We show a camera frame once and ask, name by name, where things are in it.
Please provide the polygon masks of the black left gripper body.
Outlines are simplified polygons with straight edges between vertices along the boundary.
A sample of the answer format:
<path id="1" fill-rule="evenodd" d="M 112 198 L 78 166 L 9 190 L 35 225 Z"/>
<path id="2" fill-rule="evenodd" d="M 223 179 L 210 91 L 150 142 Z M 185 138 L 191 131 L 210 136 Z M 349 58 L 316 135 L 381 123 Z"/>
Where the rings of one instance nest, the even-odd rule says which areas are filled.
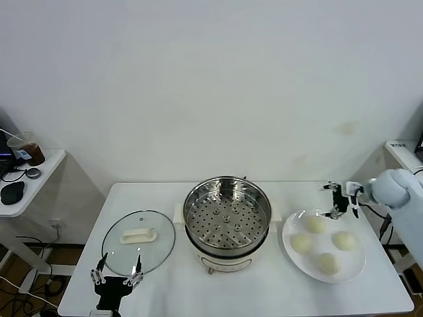
<path id="1" fill-rule="evenodd" d="M 106 276 L 106 283 L 94 285 L 95 293 L 100 297 L 96 308 L 98 310 L 119 310 L 123 297 L 130 295 L 132 286 L 124 284 L 126 278 Z"/>

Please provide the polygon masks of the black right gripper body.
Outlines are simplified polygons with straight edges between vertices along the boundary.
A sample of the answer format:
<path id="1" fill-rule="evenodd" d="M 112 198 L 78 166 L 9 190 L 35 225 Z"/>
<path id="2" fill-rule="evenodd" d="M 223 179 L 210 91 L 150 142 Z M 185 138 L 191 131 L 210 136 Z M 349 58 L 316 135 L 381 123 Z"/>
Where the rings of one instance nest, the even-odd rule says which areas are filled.
<path id="1" fill-rule="evenodd" d="M 341 187 L 332 189 L 332 204 L 334 213 L 346 213 L 348 211 L 350 202 L 348 197 L 343 196 Z"/>

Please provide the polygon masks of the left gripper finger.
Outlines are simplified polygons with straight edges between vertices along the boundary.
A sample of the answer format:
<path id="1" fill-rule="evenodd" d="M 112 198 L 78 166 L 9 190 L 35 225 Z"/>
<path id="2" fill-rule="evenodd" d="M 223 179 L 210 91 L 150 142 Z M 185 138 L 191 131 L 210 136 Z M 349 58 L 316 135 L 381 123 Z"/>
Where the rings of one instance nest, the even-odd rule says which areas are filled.
<path id="1" fill-rule="evenodd" d="M 94 285 L 100 285 L 100 284 L 106 283 L 106 279 L 102 271 L 105 267 L 107 256 L 108 256 L 108 252 L 105 253 L 105 255 L 103 255 L 103 257 L 97 263 L 96 267 L 91 270 L 91 279 Z"/>
<path id="2" fill-rule="evenodd" d="M 143 281 L 144 272 L 142 269 L 141 256 L 137 257 L 137 263 L 135 265 L 135 272 L 124 281 L 127 286 L 137 286 Z"/>

